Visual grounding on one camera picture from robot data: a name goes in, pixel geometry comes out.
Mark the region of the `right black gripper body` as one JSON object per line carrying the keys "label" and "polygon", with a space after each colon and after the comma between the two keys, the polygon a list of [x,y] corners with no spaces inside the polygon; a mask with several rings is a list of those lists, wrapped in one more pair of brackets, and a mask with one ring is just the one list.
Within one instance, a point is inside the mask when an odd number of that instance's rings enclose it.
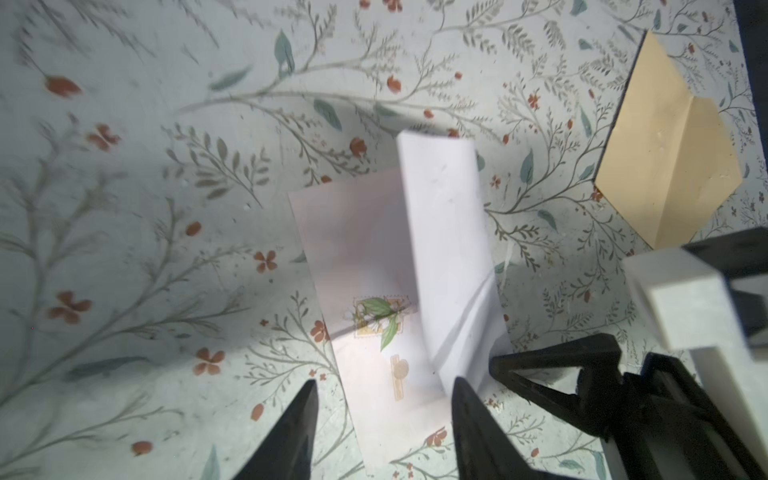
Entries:
{"label": "right black gripper body", "polygon": [[745,443],[682,362],[646,356],[607,399],[601,441],[613,479],[765,479]]}

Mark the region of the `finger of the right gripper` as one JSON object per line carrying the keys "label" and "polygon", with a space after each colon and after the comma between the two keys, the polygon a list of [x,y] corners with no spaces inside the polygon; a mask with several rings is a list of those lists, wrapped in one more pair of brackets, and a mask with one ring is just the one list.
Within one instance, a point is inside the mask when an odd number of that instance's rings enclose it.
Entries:
{"label": "finger of the right gripper", "polygon": [[604,437],[622,400],[621,355],[613,335],[598,333],[493,357],[489,373],[561,421],[590,436]]}

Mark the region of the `white floral letter paper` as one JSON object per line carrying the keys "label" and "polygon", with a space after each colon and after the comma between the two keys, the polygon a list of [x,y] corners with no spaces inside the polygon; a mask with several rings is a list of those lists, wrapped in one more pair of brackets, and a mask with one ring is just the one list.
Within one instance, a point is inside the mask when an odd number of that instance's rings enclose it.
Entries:
{"label": "white floral letter paper", "polygon": [[489,396],[511,349],[474,143],[396,144],[395,168],[290,195],[368,471],[449,424],[457,378]]}

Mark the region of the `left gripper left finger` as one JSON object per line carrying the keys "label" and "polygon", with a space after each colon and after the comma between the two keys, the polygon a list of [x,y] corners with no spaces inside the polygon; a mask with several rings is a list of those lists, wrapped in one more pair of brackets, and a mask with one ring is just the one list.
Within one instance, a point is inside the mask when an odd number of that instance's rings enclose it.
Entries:
{"label": "left gripper left finger", "polygon": [[309,479],[318,411],[317,382],[308,380],[234,478]]}

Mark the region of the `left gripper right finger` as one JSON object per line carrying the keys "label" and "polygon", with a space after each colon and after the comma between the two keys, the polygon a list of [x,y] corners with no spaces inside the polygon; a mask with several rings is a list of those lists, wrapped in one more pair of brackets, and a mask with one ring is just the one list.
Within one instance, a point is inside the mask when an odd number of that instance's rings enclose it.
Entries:
{"label": "left gripper right finger", "polygon": [[451,415],[459,479],[568,479],[530,467],[463,377],[454,381]]}

